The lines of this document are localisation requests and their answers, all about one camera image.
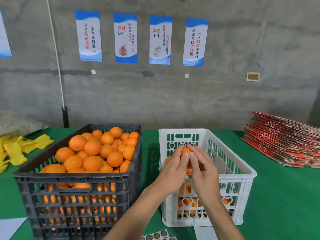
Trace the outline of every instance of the black plastic crate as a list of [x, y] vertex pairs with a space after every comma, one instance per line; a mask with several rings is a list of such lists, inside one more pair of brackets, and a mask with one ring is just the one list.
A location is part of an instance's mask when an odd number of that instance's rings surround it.
[[[58, 163], [56, 151], [68, 147], [73, 136], [94, 130], [104, 133], [115, 126], [123, 132], [140, 134], [127, 172], [38, 173], [44, 166]], [[139, 197], [141, 171], [142, 125], [110, 123], [84, 126], [26, 161], [13, 175], [35, 238], [97, 240], [104, 238]], [[90, 183], [92, 188], [60, 189], [58, 183]]]

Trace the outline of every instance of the crate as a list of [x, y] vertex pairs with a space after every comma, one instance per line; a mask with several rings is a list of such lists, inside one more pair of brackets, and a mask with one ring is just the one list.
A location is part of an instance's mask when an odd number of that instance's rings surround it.
[[[166, 157], [181, 144], [197, 145], [209, 154], [219, 172], [221, 200], [233, 222], [241, 225], [251, 185], [257, 176], [255, 170], [208, 129], [160, 129], [159, 141], [160, 170]], [[163, 201], [162, 221], [168, 227], [211, 226], [192, 186], [191, 175], [186, 176], [179, 191]]]
[[[38, 173], [44, 166], [58, 163], [56, 151], [68, 147], [73, 136], [94, 130], [106, 132], [115, 126], [140, 134], [127, 172]], [[13, 175], [35, 238], [96, 240], [104, 238], [139, 197], [141, 170], [142, 125], [109, 123], [84, 126], [25, 162]], [[89, 183], [92, 188], [60, 189], [58, 183]]]

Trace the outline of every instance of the white plastic crate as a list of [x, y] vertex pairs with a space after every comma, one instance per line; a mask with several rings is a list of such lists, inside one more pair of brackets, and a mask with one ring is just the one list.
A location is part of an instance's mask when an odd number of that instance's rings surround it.
[[[219, 172], [221, 200], [236, 225], [243, 223], [255, 170], [231, 151], [208, 129], [160, 129], [160, 170], [165, 159], [184, 144], [197, 145], [212, 158]], [[168, 227], [211, 226], [204, 207], [192, 187], [191, 175], [184, 185], [162, 203], [162, 222]]]

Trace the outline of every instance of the green table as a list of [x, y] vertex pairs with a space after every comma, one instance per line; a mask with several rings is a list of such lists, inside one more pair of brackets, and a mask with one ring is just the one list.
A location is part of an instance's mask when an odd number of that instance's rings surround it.
[[[31, 138], [47, 134], [58, 141], [73, 131], [71, 128], [48, 128], [32, 135]], [[239, 226], [246, 240], [320, 239], [317, 230], [320, 212], [318, 169], [281, 166], [240, 140], [241, 132], [223, 129], [214, 130], [213, 133], [258, 173], [253, 181], [244, 213], [244, 223]], [[40, 152], [41, 150], [37, 149], [28, 154], [27, 158], [32, 158]], [[142, 187], [150, 185], [157, 177], [159, 157], [158, 131], [145, 130], [142, 143]], [[17, 167], [9, 166], [0, 174], [0, 219], [26, 217], [12, 176], [16, 169]], [[162, 229], [167, 229], [170, 236], [176, 236], [179, 240], [195, 239], [192, 227], [169, 228], [163, 225], [159, 208], [145, 233]], [[11, 238], [21, 239], [33, 240], [28, 220]]]

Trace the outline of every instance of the wall sign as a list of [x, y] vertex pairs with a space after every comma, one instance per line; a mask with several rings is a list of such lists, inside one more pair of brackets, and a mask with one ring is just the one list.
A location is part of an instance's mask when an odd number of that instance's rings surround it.
[[150, 64], [170, 65], [172, 19], [167, 16], [150, 16]]
[[208, 31], [207, 19], [188, 18], [184, 40], [183, 65], [202, 67]]
[[99, 13], [75, 10], [75, 17], [80, 60], [102, 61]]
[[115, 60], [121, 63], [137, 63], [137, 15], [113, 13]]
[[12, 53], [0, 10], [0, 57], [11, 57]]

